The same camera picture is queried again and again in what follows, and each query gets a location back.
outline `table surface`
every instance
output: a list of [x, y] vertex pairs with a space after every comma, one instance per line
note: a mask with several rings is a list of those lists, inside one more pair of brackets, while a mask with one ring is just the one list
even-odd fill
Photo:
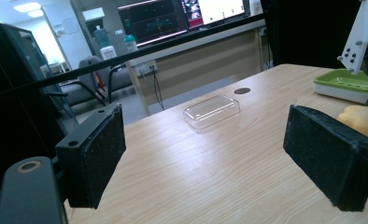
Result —
[[[368, 201], [363, 212], [341, 212], [283, 149], [290, 105], [336, 118], [355, 104], [313, 91], [328, 71], [283, 64], [127, 125], [99, 208], [65, 203], [69, 222], [368, 223]], [[221, 94], [239, 114], [198, 131], [185, 122], [185, 108]]]

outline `plastic lid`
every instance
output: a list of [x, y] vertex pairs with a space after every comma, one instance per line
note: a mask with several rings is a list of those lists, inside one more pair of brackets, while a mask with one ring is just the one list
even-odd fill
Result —
[[131, 42], [131, 41], [134, 41], [134, 36], [133, 35], [126, 35], [123, 40], [125, 42]]
[[195, 129], [202, 129], [240, 112], [239, 102], [224, 95], [218, 95], [197, 105], [186, 108], [184, 120]]

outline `computer monitor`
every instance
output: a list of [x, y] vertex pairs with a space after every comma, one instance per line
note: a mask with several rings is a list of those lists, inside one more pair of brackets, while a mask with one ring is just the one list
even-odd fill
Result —
[[178, 0], [150, 0], [118, 7], [123, 29], [133, 35], [138, 47], [187, 32]]
[[243, 0], [181, 0], [190, 29], [245, 13]]

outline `yellow sponge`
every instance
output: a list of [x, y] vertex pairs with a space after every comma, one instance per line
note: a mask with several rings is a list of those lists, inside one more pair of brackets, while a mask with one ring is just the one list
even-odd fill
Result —
[[337, 118], [352, 129], [368, 136], [368, 106], [350, 105]]

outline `black cable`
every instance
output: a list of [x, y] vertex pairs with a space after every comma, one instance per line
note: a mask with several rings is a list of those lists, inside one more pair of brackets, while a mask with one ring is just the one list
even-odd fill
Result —
[[155, 93], [155, 97], [157, 98], [158, 104], [161, 106], [162, 110], [164, 110], [163, 99], [162, 99], [162, 95], [161, 95], [161, 88], [159, 86], [158, 78], [155, 74], [154, 66], [152, 65], [149, 68], [152, 70], [152, 75], [154, 75], [154, 93]]
[[270, 69], [274, 67], [274, 62], [271, 63], [271, 42], [269, 41], [268, 30], [266, 30], [266, 41], [268, 42], [268, 63], [266, 63], [266, 66], [268, 67], [268, 69]]
[[262, 64], [262, 62], [263, 62], [263, 45], [262, 45], [262, 37], [261, 37], [261, 34], [260, 34], [260, 30], [261, 30], [261, 28], [257, 28], [257, 41], [258, 41], [259, 47], [260, 47], [259, 57], [260, 57], [260, 62], [261, 62], [261, 70], [263, 71], [263, 64]]

